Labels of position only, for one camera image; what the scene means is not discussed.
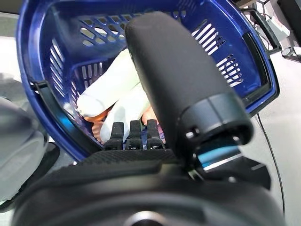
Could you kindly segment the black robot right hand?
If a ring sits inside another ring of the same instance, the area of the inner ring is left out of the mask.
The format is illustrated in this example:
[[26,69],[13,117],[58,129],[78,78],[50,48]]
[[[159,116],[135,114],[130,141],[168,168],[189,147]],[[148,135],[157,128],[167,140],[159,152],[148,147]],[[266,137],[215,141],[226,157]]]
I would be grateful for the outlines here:
[[162,12],[125,28],[168,149],[100,151],[48,174],[14,226],[283,226],[267,168],[242,155],[253,125],[212,58]]

